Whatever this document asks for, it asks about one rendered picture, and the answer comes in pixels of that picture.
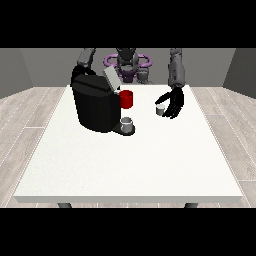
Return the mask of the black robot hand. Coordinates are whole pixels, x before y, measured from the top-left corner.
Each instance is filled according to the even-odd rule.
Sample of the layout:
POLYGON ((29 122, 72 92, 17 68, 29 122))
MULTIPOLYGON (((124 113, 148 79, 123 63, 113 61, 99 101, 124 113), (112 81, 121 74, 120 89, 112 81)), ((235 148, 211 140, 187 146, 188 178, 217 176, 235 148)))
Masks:
POLYGON ((182 89, 180 87, 173 88, 170 92, 160 96, 155 104, 158 105, 166 100, 170 100, 170 103, 164 112, 163 117, 174 119, 179 115, 184 106, 184 93, 182 89))
POLYGON ((73 84, 74 83, 74 80, 77 76, 79 75, 95 75, 96 72, 91 70, 89 67, 84 67, 84 66, 81 66, 81 65, 76 65, 72 71, 72 74, 71 74, 71 82, 70 84, 73 84))

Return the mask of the pale grey machine lid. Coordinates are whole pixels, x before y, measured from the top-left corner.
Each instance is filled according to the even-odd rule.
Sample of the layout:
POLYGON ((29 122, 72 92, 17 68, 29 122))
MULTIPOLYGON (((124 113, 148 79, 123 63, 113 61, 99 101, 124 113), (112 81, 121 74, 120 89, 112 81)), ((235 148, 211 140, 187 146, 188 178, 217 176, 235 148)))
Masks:
POLYGON ((111 89, 113 91, 116 91, 120 85, 121 81, 116 73, 116 70, 113 66, 109 66, 103 70, 103 75, 107 79, 111 89))

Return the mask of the black coffee machine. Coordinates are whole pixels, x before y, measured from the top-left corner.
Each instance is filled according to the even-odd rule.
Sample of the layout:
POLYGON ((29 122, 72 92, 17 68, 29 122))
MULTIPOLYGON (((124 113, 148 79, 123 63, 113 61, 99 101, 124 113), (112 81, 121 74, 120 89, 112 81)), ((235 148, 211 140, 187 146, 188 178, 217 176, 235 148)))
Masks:
POLYGON ((104 76, 79 75, 71 85, 79 122, 94 132, 116 132, 123 136, 135 133, 121 131, 120 92, 114 92, 104 76))

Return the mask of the red pod holder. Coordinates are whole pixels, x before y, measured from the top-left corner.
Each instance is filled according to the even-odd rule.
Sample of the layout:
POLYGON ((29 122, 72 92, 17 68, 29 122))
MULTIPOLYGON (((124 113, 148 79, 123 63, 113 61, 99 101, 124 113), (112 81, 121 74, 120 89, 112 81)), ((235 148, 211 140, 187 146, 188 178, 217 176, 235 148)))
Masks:
POLYGON ((123 109, 129 109, 133 106, 133 92, 130 90, 122 90, 119 93, 120 107, 123 109))

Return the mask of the small grey cup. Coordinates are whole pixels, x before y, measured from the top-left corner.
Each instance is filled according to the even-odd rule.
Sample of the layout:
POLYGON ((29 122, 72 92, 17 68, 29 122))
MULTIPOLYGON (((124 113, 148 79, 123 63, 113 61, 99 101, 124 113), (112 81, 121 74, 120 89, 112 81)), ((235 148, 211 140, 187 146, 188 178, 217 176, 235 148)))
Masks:
POLYGON ((120 120, 120 124, 121 124, 121 131, 124 133, 129 133, 133 129, 133 121, 130 117, 123 117, 120 120))

